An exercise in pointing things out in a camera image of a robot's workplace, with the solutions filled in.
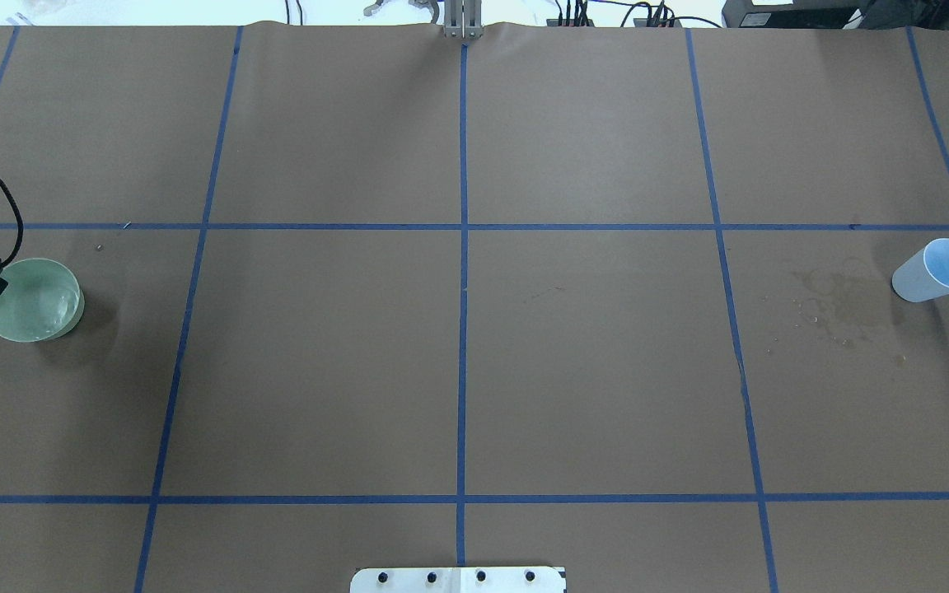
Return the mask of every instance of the white label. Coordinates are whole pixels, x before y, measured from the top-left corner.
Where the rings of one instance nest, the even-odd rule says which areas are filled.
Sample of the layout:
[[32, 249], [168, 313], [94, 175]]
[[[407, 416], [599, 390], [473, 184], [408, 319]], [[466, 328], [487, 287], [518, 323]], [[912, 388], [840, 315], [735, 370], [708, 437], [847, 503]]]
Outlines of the white label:
[[746, 18], [741, 20], [740, 26], [765, 26], [769, 18], [771, 18], [771, 12], [749, 12]]

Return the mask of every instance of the green bowl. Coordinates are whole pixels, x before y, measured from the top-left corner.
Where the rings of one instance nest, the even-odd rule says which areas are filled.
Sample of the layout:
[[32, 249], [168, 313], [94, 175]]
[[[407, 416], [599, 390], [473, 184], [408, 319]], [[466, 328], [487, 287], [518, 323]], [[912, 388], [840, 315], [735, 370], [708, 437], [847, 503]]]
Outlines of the green bowl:
[[60, 338], [82, 318], [82, 289], [75, 274], [52, 259], [22, 259], [2, 277], [10, 283], [0, 296], [0, 337], [11, 342]]

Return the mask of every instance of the white metal plate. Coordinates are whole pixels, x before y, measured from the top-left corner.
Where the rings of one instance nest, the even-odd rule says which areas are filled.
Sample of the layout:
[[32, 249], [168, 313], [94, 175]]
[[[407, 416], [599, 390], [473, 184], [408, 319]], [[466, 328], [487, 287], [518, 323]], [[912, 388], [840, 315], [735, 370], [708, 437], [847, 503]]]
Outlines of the white metal plate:
[[362, 569], [358, 571], [358, 574], [353, 575], [350, 581], [350, 593], [566, 593], [566, 569], [563, 567]]

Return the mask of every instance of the white bracket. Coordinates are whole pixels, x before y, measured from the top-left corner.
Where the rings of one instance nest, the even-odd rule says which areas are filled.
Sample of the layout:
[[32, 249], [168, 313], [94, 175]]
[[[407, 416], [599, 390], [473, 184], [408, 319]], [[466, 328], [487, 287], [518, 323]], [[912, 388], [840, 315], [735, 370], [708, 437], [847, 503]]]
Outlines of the white bracket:
[[446, 37], [474, 41], [482, 37], [482, 0], [445, 0]]
[[350, 593], [566, 593], [563, 567], [364, 569]]

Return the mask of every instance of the cup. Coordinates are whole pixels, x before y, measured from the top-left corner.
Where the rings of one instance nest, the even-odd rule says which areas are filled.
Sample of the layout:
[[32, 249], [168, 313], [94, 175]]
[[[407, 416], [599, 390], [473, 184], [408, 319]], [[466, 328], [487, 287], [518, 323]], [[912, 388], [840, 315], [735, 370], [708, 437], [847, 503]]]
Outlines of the cup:
[[949, 294], [949, 239], [929, 241], [892, 274], [892, 288], [911, 303]]
[[52, 259], [22, 259], [2, 271], [0, 337], [41, 342], [65, 335], [82, 318], [82, 289], [72, 270]]

